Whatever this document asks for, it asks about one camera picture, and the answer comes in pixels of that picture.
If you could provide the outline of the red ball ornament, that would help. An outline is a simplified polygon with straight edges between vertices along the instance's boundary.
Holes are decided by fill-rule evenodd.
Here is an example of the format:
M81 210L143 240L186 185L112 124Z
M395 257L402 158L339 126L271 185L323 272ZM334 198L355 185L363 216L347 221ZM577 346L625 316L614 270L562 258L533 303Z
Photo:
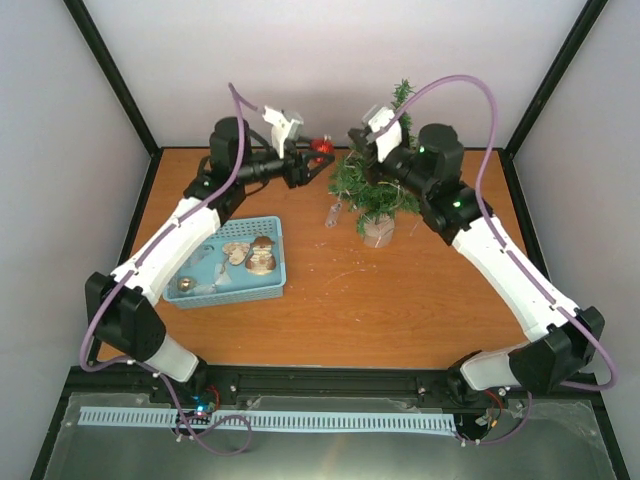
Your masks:
M325 154L333 154L335 150L333 142L329 135L313 138L310 142L310 147L312 150Z

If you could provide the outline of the clear plastic battery box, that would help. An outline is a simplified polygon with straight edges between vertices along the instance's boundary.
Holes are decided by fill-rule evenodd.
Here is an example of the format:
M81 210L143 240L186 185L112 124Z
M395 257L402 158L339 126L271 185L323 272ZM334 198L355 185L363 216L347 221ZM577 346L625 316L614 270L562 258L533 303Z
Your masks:
M325 226L327 228L334 228L337 225L341 210L341 202L336 202L329 207L328 214L325 220Z

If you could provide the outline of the snowman ornament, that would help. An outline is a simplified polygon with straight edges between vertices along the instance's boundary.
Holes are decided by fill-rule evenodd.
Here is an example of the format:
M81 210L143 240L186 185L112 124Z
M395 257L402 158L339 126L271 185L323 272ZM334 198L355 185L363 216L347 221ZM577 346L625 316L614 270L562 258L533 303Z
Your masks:
M246 270L253 275L268 275L276 268L277 262L273 254L275 242L268 236L259 236L250 244L250 251L245 261Z

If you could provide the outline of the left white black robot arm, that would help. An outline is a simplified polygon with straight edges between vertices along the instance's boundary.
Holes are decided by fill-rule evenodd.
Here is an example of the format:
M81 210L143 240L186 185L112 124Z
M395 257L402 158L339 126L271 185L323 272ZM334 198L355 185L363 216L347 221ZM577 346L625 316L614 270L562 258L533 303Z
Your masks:
M119 351L118 363L137 363L173 380L186 402L208 390L206 363L167 332L155 310L165 287L188 257L214 235L246 198L245 188L283 178L290 188L310 183L335 155L320 140L298 149L298 123L275 120L266 141L240 117L219 120L196 177L165 224L129 260L111 274L92 274L85 283L88 330L81 344L84 370L93 340Z

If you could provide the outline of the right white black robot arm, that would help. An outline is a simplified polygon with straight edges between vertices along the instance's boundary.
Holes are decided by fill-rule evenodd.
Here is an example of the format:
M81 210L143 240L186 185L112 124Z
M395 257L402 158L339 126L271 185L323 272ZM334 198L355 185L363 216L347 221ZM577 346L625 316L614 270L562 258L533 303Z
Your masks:
M465 398L470 390L521 387L544 395L558 386L574 387L572 376L593 359L604 317L559 292L462 181L464 147L455 130L429 124L420 130L416 149L399 124L380 139L370 128L352 128L348 135L365 159L367 179L395 180L413 194L424 223L485 277L526 337L514 347L459 360L451 368L454 394Z

